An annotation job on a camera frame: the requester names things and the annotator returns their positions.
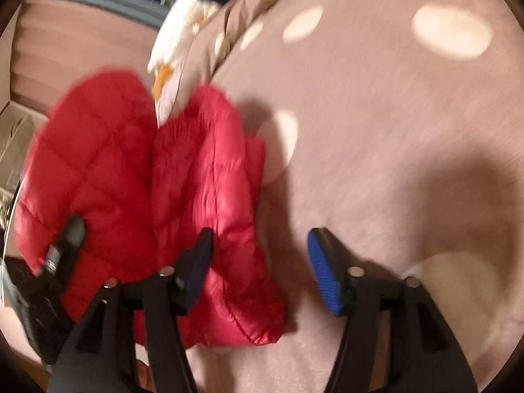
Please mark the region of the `bright red puffer jacket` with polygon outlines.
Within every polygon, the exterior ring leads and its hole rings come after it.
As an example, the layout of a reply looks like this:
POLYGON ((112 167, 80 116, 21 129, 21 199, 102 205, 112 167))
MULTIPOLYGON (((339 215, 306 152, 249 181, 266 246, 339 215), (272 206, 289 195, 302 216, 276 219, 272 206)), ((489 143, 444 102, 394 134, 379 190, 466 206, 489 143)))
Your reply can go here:
POLYGON ((16 245, 40 269, 66 221, 86 237, 60 300, 83 315, 109 278, 146 279, 215 233, 202 294, 179 320, 186 347, 267 345, 286 329, 286 304, 255 232, 264 142, 210 85, 158 126, 151 97, 129 70, 76 84, 31 145, 15 209, 16 245))

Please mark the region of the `pink beige curtain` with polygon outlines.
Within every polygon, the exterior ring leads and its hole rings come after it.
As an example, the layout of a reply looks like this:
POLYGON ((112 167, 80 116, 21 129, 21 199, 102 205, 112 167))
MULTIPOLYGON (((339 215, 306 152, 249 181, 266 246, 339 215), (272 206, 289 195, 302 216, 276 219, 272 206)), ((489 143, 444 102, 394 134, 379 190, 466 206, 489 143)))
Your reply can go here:
POLYGON ((158 29, 65 0, 1 0, 1 105, 46 113, 76 81, 127 67, 151 85, 158 29))

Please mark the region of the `polka dot brown bed cover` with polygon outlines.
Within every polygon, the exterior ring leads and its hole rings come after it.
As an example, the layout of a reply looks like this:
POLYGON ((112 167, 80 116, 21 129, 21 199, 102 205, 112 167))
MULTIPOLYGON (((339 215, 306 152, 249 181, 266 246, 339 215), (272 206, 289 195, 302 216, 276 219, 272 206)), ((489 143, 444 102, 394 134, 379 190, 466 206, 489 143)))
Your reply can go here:
POLYGON ((416 276, 479 389, 523 389, 523 0, 233 0, 196 35, 173 115, 213 83, 265 139, 257 235, 291 328, 192 348, 201 392, 320 392, 344 322, 307 233, 416 276))

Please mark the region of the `white plush goose toy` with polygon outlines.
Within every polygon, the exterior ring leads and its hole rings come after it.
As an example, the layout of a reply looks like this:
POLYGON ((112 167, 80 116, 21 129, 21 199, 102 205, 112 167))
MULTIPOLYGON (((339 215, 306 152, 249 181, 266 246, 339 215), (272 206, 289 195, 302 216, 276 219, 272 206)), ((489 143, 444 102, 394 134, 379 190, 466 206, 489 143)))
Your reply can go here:
POLYGON ((155 75, 152 95, 156 106, 171 111, 187 53, 196 35, 221 8, 213 1, 176 0, 153 45, 147 71, 155 75))

